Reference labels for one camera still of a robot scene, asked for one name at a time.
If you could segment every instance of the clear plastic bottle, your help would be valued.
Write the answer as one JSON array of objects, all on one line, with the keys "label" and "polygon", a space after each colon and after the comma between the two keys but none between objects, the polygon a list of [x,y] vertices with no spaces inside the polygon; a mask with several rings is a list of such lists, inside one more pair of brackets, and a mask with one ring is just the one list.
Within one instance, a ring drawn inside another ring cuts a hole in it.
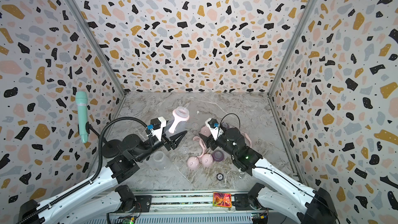
[{"label": "clear plastic bottle", "polygon": [[185,107],[177,107],[173,110],[173,117],[165,127],[166,136],[170,138],[177,133],[185,131],[185,126],[189,120],[189,111]]},{"label": "clear plastic bottle", "polygon": [[155,167],[160,171],[167,170],[172,165],[170,159],[162,151],[153,153],[153,160]]}]

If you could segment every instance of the marble tabletop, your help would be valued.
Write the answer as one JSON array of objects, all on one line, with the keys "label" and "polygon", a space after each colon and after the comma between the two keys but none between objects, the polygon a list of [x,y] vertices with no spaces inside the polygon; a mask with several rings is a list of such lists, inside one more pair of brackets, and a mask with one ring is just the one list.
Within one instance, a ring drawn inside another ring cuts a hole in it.
[{"label": "marble tabletop", "polygon": [[[292,169],[271,108],[265,93],[139,93],[127,94],[119,117],[136,117],[149,124],[152,118],[163,116],[169,120],[172,111],[178,107],[189,110],[189,120],[186,124],[188,131],[176,150],[162,150],[172,161],[172,166],[166,171],[158,171],[150,162],[138,163],[140,170],[122,184],[131,189],[236,189],[247,191],[256,182],[261,182],[248,174],[242,175],[232,164],[231,156],[224,153],[222,162],[214,162],[211,167],[202,165],[192,171],[187,167],[187,159],[199,156],[202,148],[192,138],[198,135],[205,121],[212,117],[221,120],[227,113],[235,113],[241,122],[241,131],[251,138],[252,148],[267,158],[275,167],[292,175]],[[233,127],[238,127],[238,120],[234,115],[224,119]],[[112,128],[108,140],[122,140],[128,134],[137,134],[146,140],[144,128],[133,121],[117,122]],[[188,147],[186,154],[181,147]],[[224,180],[219,181],[216,175],[222,173]]]}]

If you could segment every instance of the pink handle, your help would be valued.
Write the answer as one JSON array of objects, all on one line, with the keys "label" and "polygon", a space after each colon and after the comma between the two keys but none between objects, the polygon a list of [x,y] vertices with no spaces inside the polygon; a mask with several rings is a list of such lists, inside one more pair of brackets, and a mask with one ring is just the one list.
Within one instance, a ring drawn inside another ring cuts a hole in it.
[{"label": "pink handle", "polygon": [[169,128],[169,132],[170,132],[170,133],[174,133],[174,131],[176,130],[176,127],[177,127],[178,123],[180,123],[180,122],[181,122],[181,120],[179,120],[179,119],[174,119],[174,122],[173,122],[172,126]]},{"label": "pink handle", "polygon": [[206,148],[206,145],[205,145],[205,142],[203,141],[203,139],[201,139],[201,138],[198,137],[198,136],[193,137],[193,141],[199,141],[199,144],[200,144],[200,146],[202,147],[203,151],[202,151],[202,155],[198,156],[198,158],[202,158],[203,155],[204,155],[205,152],[206,152],[206,149],[207,149],[207,148]]},{"label": "pink handle", "polygon": [[250,148],[251,148],[251,139],[250,139],[250,137],[248,136],[248,134],[246,133],[246,132],[241,132],[242,134],[244,134],[245,135],[245,137],[246,137],[246,139],[249,141],[249,143],[250,143]]}]

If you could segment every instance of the pink ball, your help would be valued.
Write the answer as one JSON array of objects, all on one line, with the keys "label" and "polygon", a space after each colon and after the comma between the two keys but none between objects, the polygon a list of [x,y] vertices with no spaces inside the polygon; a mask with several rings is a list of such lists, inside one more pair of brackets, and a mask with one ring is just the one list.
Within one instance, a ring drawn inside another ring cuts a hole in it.
[{"label": "pink ball", "polygon": [[197,157],[188,158],[187,165],[188,165],[189,169],[195,170],[195,169],[199,168],[199,164],[200,164],[199,158],[197,158]]},{"label": "pink ball", "polygon": [[210,167],[213,164],[213,157],[209,153],[206,153],[202,157],[202,164],[204,167]]}]

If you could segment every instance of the terrazzo patterned wall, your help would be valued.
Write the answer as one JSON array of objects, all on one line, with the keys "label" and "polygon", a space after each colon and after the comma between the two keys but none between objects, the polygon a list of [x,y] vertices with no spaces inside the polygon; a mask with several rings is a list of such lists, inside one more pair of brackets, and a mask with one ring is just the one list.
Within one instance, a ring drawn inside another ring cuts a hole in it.
[{"label": "terrazzo patterned wall", "polygon": [[307,0],[76,0],[127,91],[268,91]]},{"label": "terrazzo patterned wall", "polygon": [[76,91],[101,130],[122,98],[63,0],[1,0],[0,222],[86,178],[97,151],[78,136]]},{"label": "terrazzo patterned wall", "polygon": [[318,0],[271,95],[341,223],[398,223],[397,0]]}]

